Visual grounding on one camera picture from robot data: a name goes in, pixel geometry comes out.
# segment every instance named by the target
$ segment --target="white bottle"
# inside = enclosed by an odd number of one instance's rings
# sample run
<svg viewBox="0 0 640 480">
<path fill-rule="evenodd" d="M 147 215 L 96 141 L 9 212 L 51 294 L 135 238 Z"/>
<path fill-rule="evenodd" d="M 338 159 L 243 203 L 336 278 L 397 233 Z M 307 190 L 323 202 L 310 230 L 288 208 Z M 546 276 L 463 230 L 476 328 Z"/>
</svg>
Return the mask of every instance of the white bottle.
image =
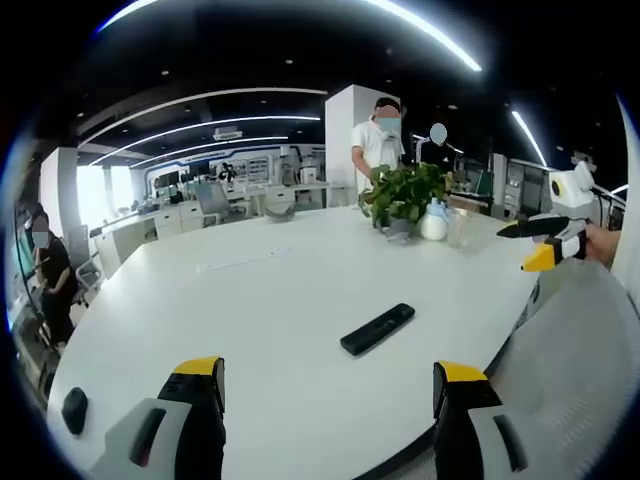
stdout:
<svg viewBox="0 0 640 480">
<path fill-rule="evenodd" d="M 434 241 L 441 241 L 447 236 L 447 214 L 444 207 L 433 197 L 427 205 L 427 213 L 420 223 L 421 235 Z"/>
</svg>

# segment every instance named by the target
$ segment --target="window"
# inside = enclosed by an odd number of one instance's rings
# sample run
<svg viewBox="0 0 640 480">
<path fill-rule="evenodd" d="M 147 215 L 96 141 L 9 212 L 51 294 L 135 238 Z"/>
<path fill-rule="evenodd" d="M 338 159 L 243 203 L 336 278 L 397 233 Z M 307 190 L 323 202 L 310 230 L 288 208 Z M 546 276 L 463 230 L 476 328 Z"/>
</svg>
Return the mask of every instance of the window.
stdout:
<svg viewBox="0 0 640 480">
<path fill-rule="evenodd" d="M 110 217 L 102 167 L 78 167 L 76 182 L 80 221 L 89 229 L 99 227 Z"/>
<path fill-rule="evenodd" d="M 131 170 L 129 167 L 111 167 L 111 185 L 113 188 L 113 206 L 129 208 L 133 203 L 133 185 L 131 183 Z"/>
</svg>

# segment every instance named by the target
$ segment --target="curved light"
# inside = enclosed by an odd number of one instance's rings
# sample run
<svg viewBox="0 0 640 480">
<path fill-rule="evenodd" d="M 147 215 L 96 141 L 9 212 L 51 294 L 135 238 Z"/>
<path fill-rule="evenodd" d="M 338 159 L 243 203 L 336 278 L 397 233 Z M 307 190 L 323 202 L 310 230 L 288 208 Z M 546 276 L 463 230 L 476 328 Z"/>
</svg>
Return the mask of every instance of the curved light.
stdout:
<svg viewBox="0 0 640 480">
<path fill-rule="evenodd" d="M 254 138 L 242 138 L 240 140 L 227 140 L 225 142 L 205 143 L 203 145 L 196 145 L 195 147 L 183 148 L 182 150 L 176 150 L 175 152 L 165 153 L 164 155 L 158 155 L 157 157 L 153 157 L 148 160 L 143 160 L 142 162 L 138 162 L 135 165 L 131 165 L 129 168 L 138 167 L 144 163 L 155 162 L 156 160 L 160 160 L 162 158 L 169 157 L 171 155 L 190 152 L 192 150 L 199 150 L 201 148 L 216 147 L 218 145 L 227 145 L 229 143 L 255 142 L 259 140 L 288 140 L 288 139 L 289 137 L 254 137 Z"/>
<path fill-rule="evenodd" d="M 294 88 L 294 87 L 251 87 L 251 88 L 232 88 L 230 90 L 217 90 L 215 92 L 205 92 L 198 93 L 196 95 L 189 95 L 188 97 L 176 98 L 175 100 L 170 100 L 168 102 L 161 103 L 159 105 L 154 105 L 153 107 L 146 108 L 136 113 L 132 113 L 126 117 L 121 118 L 120 120 L 113 122 L 107 125 L 104 128 L 101 128 L 96 133 L 89 135 L 89 137 L 85 138 L 78 144 L 78 147 L 86 145 L 91 140 L 96 137 L 99 137 L 103 133 L 108 132 L 124 123 L 130 122 L 134 118 L 142 117 L 143 115 L 148 115 L 151 112 L 156 112 L 163 108 L 171 107 L 173 105 L 179 105 L 180 103 L 186 102 L 194 102 L 196 100 L 202 100 L 203 98 L 210 97 L 219 97 L 222 95 L 235 95 L 238 93 L 256 93 L 256 92 L 287 92 L 287 93 L 308 93 L 312 95 L 326 95 L 328 92 L 326 90 L 313 90 L 310 88 Z"/>
<path fill-rule="evenodd" d="M 616 188 L 611 193 L 613 195 L 615 195 L 616 193 L 624 192 L 627 188 L 629 188 L 629 184 L 628 183 L 626 185 L 622 185 L 621 187 Z"/>
<path fill-rule="evenodd" d="M 542 156 L 542 152 L 540 151 L 540 147 L 538 147 L 538 144 L 536 143 L 535 138 L 533 138 L 533 135 L 531 134 L 531 130 L 529 130 L 529 127 L 527 127 L 527 124 L 524 123 L 524 120 L 522 119 L 520 114 L 518 112 L 516 112 L 515 110 L 511 112 L 511 115 L 513 115 L 513 117 L 516 119 L 516 122 L 518 122 L 518 125 L 520 125 L 520 128 L 522 128 L 522 131 L 525 133 L 525 135 L 527 136 L 527 138 L 531 142 L 531 145 L 533 145 L 533 149 L 538 154 L 538 157 L 540 157 L 540 161 L 542 162 L 542 165 L 544 165 L 546 167 L 547 166 L 547 162 L 544 159 L 544 157 Z"/>
<path fill-rule="evenodd" d="M 110 157 L 112 155 L 117 155 L 118 153 L 120 153 L 120 152 L 122 152 L 124 150 L 128 150 L 131 147 L 135 147 L 136 145 L 140 145 L 142 143 L 150 142 L 151 140 L 155 140 L 156 138 L 164 137 L 165 135 L 171 135 L 172 133 L 184 132 L 185 130 L 190 130 L 192 128 L 206 127 L 208 125 L 219 125 L 219 124 L 222 124 L 222 123 L 235 123 L 235 122 L 249 122 L 249 121 L 253 121 L 253 120 L 313 120 L 313 121 L 319 121 L 320 117 L 300 117 L 300 116 L 296 116 L 296 115 L 267 115 L 267 116 L 261 116 L 261 117 L 227 118 L 226 120 L 214 120 L 212 122 L 204 122 L 204 123 L 197 123 L 195 125 L 187 125 L 186 127 L 180 127 L 180 128 L 174 128 L 173 130 L 167 130 L 166 132 L 158 133 L 156 135 L 151 135 L 150 137 L 146 137 L 146 138 L 143 138 L 142 140 L 138 140 L 136 142 L 130 143 L 129 145 L 125 145 L 124 147 L 118 148 L 118 149 L 114 150 L 113 152 L 109 152 L 106 155 L 103 155 L 102 157 L 97 158 L 96 160 L 91 162 L 89 165 L 93 166 L 93 165 L 101 162 L 105 158 L 108 158 L 108 157 Z"/>
<path fill-rule="evenodd" d="M 444 33 L 438 30 L 436 27 L 426 22 L 422 18 L 418 17 L 415 13 L 411 13 L 408 10 L 396 5 L 393 2 L 388 0 L 364 0 L 367 3 L 375 5 L 376 7 L 382 8 L 389 13 L 394 14 L 397 17 L 400 17 L 405 22 L 410 23 L 411 25 L 418 27 L 427 35 L 430 35 L 435 40 L 440 42 L 442 45 L 447 47 L 451 53 L 453 53 L 456 57 L 462 60 L 465 65 L 467 65 L 474 72 L 479 72 L 482 70 L 480 65 L 478 65 L 473 58 L 467 54 L 462 48 L 455 44 L 453 40 L 447 37 Z"/>
<path fill-rule="evenodd" d="M 116 13 L 113 17 L 111 17 L 109 20 L 107 20 L 104 24 L 102 24 L 102 26 L 98 28 L 98 33 L 100 33 L 102 30 L 107 28 L 109 25 L 113 25 L 118 20 L 121 20 L 127 15 L 135 12 L 136 10 L 139 10 L 142 7 L 146 7 L 147 5 L 151 5 L 152 3 L 157 1 L 158 0 L 136 0 L 133 3 L 130 3 L 129 5 L 124 7 L 122 10 L 120 10 L 118 13 Z"/>
</svg>

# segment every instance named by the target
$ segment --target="remote control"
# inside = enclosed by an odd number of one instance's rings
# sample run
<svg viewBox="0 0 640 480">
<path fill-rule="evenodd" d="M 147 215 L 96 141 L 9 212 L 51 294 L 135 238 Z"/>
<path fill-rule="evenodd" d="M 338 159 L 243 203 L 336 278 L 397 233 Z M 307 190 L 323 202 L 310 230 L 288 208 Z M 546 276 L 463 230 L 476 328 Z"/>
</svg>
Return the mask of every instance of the remote control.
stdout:
<svg viewBox="0 0 640 480">
<path fill-rule="evenodd" d="M 416 311 L 406 303 L 399 303 L 366 325 L 342 337 L 340 344 L 351 355 L 360 355 L 411 320 L 415 313 Z"/>
</svg>

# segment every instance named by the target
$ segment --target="woman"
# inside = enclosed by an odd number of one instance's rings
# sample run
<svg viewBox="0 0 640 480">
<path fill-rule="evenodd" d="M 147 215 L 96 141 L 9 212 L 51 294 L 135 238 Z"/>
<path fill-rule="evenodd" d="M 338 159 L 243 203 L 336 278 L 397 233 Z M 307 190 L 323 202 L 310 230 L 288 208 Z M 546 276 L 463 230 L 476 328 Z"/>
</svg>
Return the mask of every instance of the woman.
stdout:
<svg viewBox="0 0 640 480">
<path fill-rule="evenodd" d="M 73 333 L 69 311 L 78 290 L 76 277 L 67 250 L 49 230 L 49 219 L 44 212 L 34 219 L 31 235 L 36 247 L 36 277 L 44 286 L 42 313 L 51 332 L 51 342 L 54 346 L 67 343 Z"/>
</svg>

